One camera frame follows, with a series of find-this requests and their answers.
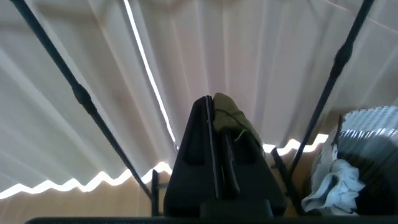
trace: black metal frame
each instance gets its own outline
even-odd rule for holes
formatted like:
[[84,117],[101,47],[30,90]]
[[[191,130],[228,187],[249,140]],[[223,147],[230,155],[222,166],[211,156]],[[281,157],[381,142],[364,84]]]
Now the black metal frame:
[[[37,18],[34,16],[32,11],[29,9],[28,5],[25,3],[24,0],[11,0],[12,3],[14,3],[15,7],[18,9],[22,17],[25,19],[26,23],[28,23],[29,27],[33,30],[43,47],[46,49],[47,53],[51,56],[52,60],[55,62],[57,67],[60,69],[62,72],[62,75],[65,77],[65,79],[68,81],[70,84],[73,93],[78,100],[78,102],[86,109],[87,113],[90,114],[90,116],[93,118],[97,126],[100,128],[100,130],[103,132],[105,135],[106,139],[109,141],[109,143],[112,145],[113,149],[116,151],[116,153],[119,155],[119,157],[122,159],[126,167],[131,171],[131,174],[133,177],[137,180],[138,184],[140,187],[143,189],[143,191],[146,193],[146,195],[149,197],[149,199],[152,202],[152,216],[156,217],[159,216],[159,189],[166,188],[167,184],[159,184],[159,174],[156,172],[156,170],[152,171],[152,186],[151,186],[151,191],[148,189],[148,187],[143,183],[141,178],[139,177],[138,173],[136,172],[134,166],[131,164],[130,160],[127,158],[127,155],[124,153],[124,151],[121,149],[119,143],[117,140],[114,138],[112,135],[111,131],[107,127],[106,123],[103,121],[102,117],[98,113],[94,103],[91,100],[90,94],[86,91],[86,89],[77,82],[76,78],[73,76],[71,70],[69,69],[68,65],[65,63],[61,55],[59,54],[58,50],[55,48],[53,45],[52,41],[48,37],[48,35],[45,33],[43,27],[40,25],[38,22]],[[348,62],[349,58],[351,57],[352,51],[353,51],[353,45],[356,37],[358,36],[359,31],[361,30],[361,27],[366,19],[366,16],[373,4],[374,0],[364,0],[361,6],[361,9],[358,12],[358,15],[356,16],[356,19],[354,21],[354,24],[348,34],[348,37],[343,44],[343,46],[339,49],[339,51],[336,54],[335,57],[335,63],[333,64],[333,67],[330,72],[329,79],[325,85],[325,88],[322,92],[322,95],[319,99],[319,102],[317,104],[317,107],[315,108],[315,111],[312,114],[310,123],[308,124],[307,132],[305,134],[305,137],[297,150],[297,153],[294,157],[293,163],[290,167],[290,170],[288,171],[286,169],[286,166],[284,165],[282,159],[278,155],[277,149],[273,149],[271,154],[275,160],[275,165],[272,166],[272,168],[278,168],[280,175],[282,177],[282,180],[284,181],[286,188],[287,188],[287,194],[291,198],[292,203],[299,215],[304,215],[304,211],[301,208],[300,204],[300,198],[299,195],[292,183],[292,174],[294,173],[294,170],[300,160],[300,157],[303,153],[304,147],[307,144],[310,135],[319,119],[319,116],[325,107],[325,104],[327,102],[327,99],[337,81],[337,78],[340,76],[341,72],[344,69],[344,66]]]
[[298,148],[296,155],[294,155],[294,159],[292,162],[292,165],[290,166],[289,172],[287,172],[286,166],[283,163],[282,159],[280,158],[277,148],[275,147],[271,154],[275,160],[275,166],[278,168],[280,175],[282,177],[282,180],[284,181],[284,184],[287,189],[287,194],[290,197],[294,208],[296,209],[296,212],[298,215],[304,215],[305,212],[303,211],[300,203],[300,197],[299,194],[297,193],[294,184],[292,182],[292,175],[294,173],[294,170],[299,163],[299,160],[301,158],[301,155],[303,154],[304,147],[307,145],[308,140],[310,139],[311,133],[321,115],[321,112],[323,108],[326,105],[326,102],[329,98],[329,95],[337,81],[337,78],[341,75],[341,72],[344,69],[344,66],[347,64],[349,61],[351,54],[353,52],[353,47],[354,47],[354,42],[356,37],[359,34],[359,31],[362,28],[362,25],[366,19],[366,16],[368,15],[372,5],[373,5],[374,0],[363,0],[363,3],[361,5],[361,8],[359,9],[359,12],[354,20],[354,24],[349,31],[349,34],[347,36],[347,39],[343,46],[339,49],[339,51],[336,54],[335,57],[335,62],[333,64],[333,67],[331,68],[330,76],[328,81],[326,82],[325,88],[323,89],[323,92],[321,94],[321,97],[318,101],[317,107],[315,108],[310,123],[308,124],[307,132],[305,133],[305,136],[303,138],[303,141],[301,142],[300,147]]
[[15,5],[21,16],[24,18],[26,23],[35,33],[36,37],[43,45],[47,53],[51,56],[51,59],[57,65],[62,75],[68,81],[72,88],[73,94],[77,101],[86,109],[87,113],[93,118],[97,126],[100,128],[102,133],[105,135],[106,139],[112,145],[113,149],[116,151],[118,156],[123,161],[124,165],[131,171],[132,176],[138,182],[140,187],[143,189],[145,194],[149,197],[152,203],[152,216],[159,216],[159,189],[167,187],[167,185],[159,184],[159,174],[156,170],[152,171],[152,192],[143,183],[139,177],[134,166],[131,164],[130,160],[127,158],[126,153],[122,150],[117,140],[114,138],[112,132],[107,127],[106,123],[98,113],[94,103],[91,100],[90,94],[87,90],[76,80],[72,71],[69,69],[68,65],[65,63],[58,50],[55,48],[54,44],[44,31],[43,27],[38,22],[37,18],[34,16],[33,12],[30,10],[29,6],[24,0],[11,0]]

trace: corrugated metal sheet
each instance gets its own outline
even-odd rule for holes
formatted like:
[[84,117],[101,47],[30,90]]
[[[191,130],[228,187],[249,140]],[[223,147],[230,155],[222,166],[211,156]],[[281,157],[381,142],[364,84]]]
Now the corrugated metal sheet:
[[[175,151],[192,103],[231,96],[268,144],[300,140],[361,1],[28,1],[142,175]],[[394,0],[376,1],[319,127],[397,105]],[[0,2],[0,190],[125,168],[9,1]]]

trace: olive green cloth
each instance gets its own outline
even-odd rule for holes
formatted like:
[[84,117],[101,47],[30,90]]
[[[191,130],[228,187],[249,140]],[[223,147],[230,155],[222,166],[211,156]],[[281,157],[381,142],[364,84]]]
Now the olive green cloth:
[[247,129],[253,135],[257,145],[262,148],[260,136],[257,134],[250,121],[246,119],[244,113],[239,110],[235,102],[229,96],[223,93],[216,93],[213,98],[213,104],[215,110],[213,126],[217,133],[224,128],[241,132]]

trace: beige wall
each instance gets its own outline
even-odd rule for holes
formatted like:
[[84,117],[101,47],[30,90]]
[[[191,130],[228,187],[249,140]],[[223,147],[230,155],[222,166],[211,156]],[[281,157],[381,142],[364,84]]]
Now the beige wall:
[[[305,153],[297,166],[293,180],[300,191],[316,153]],[[290,164],[294,154],[295,151],[291,151],[283,160]],[[271,155],[268,160],[273,164]],[[274,175],[284,188],[276,170]],[[160,175],[161,183],[168,182],[168,179],[166,173]],[[160,192],[160,210],[164,193],[164,190]],[[102,183],[86,193],[79,189],[69,192],[48,190],[36,195],[20,193],[0,200],[1,224],[24,223],[35,217],[149,217],[150,212],[150,200],[133,178],[119,186]],[[296,216],[291,203],[285,216]]]

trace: crumpled white fabric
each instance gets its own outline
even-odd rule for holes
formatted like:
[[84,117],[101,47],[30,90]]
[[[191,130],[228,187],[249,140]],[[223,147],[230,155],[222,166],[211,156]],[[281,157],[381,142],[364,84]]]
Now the crumpled white fabric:
[[302,200],[308,212],[318,209],[323,215],[357,215],[355,198],[365,185],[359,170],[343,159],[319,164],[312,176],[312,192]]

